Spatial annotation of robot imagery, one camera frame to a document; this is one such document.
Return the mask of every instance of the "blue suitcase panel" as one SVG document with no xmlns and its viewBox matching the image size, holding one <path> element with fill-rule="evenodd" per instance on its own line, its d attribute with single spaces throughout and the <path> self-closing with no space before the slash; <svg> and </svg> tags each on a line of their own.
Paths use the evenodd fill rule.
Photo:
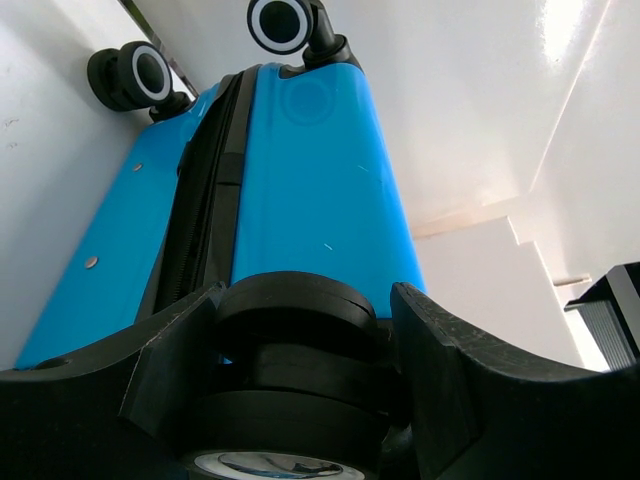
<svg viewBox="0 0 640 480">
<path fill-rule="evenodd" d="M 278 71 L 258 76 L 233 281 L 317 273 L 389 318 L 394 282 L 424 285 L 367 80 L 349 64 Z"/>
<path fill-rule="evenodd" d="M 189 112 L 141 133 L 16 368 L 33 367 L 134 322 L 167 229 L 182 151 L 214 96 L 215 89 L 206 92 Z M 98 263 L 88 269 L 91 257 Z"/>
</svg>

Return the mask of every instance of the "blue suitcase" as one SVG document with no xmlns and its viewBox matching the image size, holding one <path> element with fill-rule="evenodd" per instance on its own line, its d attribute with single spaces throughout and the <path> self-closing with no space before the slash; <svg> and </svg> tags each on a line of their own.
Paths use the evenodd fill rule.
<svg viewBox="0 0 640 480">
<path fill-rule="evenodd" d="M 172 91 L 150 44 L 92 57 L 98 98 L 113 110 L 151 107 L 156 122 L 133 146 L 17 368 L 97 342 L 216 281 L 323 275 L 361 292 L 383 319 L 394 282 L 424 290 L 366 77 L 346 38 L 328 22 L 317 28 L 324 18 L 284 3 L 298 12 L 296 31 L 283 32 L 263 5 L 261 15 L 250 10 L 251 33 L 275 53 L 308 43 L 305 66 L 254 66 L 193 103 Z"/>
</svg>

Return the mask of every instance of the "suitcase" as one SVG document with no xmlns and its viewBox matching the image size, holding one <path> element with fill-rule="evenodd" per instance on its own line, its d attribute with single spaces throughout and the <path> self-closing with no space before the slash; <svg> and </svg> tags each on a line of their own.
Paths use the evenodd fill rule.
<svg viewBox="0 0 640 480">
<path fill-rule="evenodd" d="M 303 67 L 253 66 L 194 102 L 173 92 L 169 67 L 148 43 L 91 58 L 98 98 L 117 111 L 151 107 L 155 123 L 96 212 L 18 369 L 97 342 L 213 282 L 318 274 L 361 292 L 380 319 L 391 317 L 395 282 L 424 291 L 365 74 L 346 38 L 298 7 L 293 33 L 270 22 L 267 8 L 250 10 L 248 23 L 268 51 L 308 43 Z"/>
</svg>

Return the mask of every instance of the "rivet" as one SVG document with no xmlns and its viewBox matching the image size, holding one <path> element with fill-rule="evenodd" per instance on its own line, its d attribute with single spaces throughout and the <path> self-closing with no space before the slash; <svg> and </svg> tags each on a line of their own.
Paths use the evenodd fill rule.
<svg viewBox="0 0 640 480">
<path fill-rule="evenodd" d="M 84 262 L 84 268 L 93 268 L 98 264 L 98 257 L 89 257 L 87 261 Z"/>
</svg>

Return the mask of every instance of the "scratch mark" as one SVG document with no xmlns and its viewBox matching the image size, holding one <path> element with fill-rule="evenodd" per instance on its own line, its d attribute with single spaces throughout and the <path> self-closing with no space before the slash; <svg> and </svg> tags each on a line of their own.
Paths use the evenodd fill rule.
<svg viewBox="0 0 640 480">
<path fill-rule="evenodd" d="M 7 118 L 2 124 L 2 128 L 8 130 L 11 125 L 13 125 L 14 123 L 18 123 L 19 121 L 20 119 L 18 117 Z"/>
</svg>

